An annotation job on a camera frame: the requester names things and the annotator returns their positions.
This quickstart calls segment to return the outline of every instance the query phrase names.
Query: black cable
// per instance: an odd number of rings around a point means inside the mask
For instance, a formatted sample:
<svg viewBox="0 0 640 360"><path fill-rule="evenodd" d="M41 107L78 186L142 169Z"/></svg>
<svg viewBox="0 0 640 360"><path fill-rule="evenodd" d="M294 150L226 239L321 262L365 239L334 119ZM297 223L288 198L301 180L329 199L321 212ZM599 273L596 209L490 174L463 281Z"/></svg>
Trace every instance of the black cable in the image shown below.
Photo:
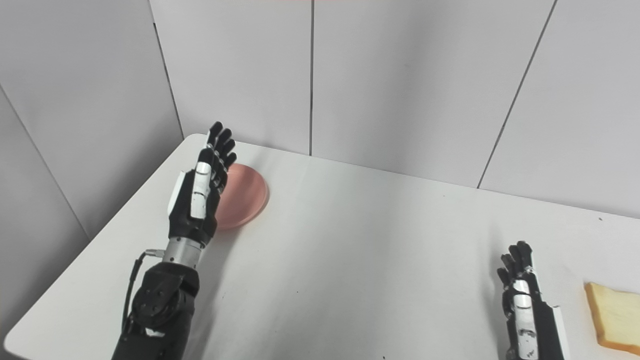
<svg viewBox="0 0 640 360"><path fill-rule="evenodd" d="M140 266L142 265L142 259L144 259L146 255L146 252L143 252L142 255L140 255L140 257L133 263L133 268L131 269L131 276L129 277L129 287L127 288L127 296L124 300L124 312L122 313L123 330L124 325L127 322L127 317L129 317L129 301L131 299L131 290L133 289L133 283L136 282L138 272L140 271Z"/></svg>

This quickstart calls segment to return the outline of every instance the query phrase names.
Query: white table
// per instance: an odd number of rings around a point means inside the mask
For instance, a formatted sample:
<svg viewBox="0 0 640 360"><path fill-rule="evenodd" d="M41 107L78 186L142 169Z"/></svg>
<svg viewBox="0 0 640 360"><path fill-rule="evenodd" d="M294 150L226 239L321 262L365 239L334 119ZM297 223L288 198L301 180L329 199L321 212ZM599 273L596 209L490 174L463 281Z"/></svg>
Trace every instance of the white table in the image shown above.
<svg viewBox="0 0 640 360"><path fill-rule="evenodd" d="M168 198L203 141L160 166L11 330L8 351L111 358L132 262L166 245ZM583 282L640 292L640 220L245 143L237 153L270 200L205 251L184 359L502 359L495 269L518 240L563 308L572 358L637 359L597 345Z"/></svg>

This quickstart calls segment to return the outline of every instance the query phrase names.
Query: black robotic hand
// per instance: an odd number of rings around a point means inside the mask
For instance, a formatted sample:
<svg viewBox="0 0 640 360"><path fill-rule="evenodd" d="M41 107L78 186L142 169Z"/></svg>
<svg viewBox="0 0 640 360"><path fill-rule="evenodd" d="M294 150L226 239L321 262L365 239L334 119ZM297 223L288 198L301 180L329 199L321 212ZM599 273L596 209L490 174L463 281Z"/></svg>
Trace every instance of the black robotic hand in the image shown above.
<svg viewBox="0 0 640 360"><path fill-rule="evenodd" d="M502 255L498 276L504 285L502 308L511 347L507 360L569 360L560 309L542 301L538 278L524 241Z"/></svg>
<svg viewBox="0 0 640 360"><path fill-rule="evenodd" d="M215 214L236 160L231 130L215 123L200 151L195 169L181 172L169 201L169 244L146 250L136 260L125 297L122 333L112 360L180 360L189 338L195 297L200 289L196 266L216 231ZM129 299L145 255L161 257L145 273Z"/></svg>
<svg viewBox="0 0 640 360"><path fill-rule="evenodd" d="M216 231L220 195L227 170L236 160L231 130L219 122L209 130L196 167L181 172L169 201L169 238L184 237L206 246Z"/></svg>

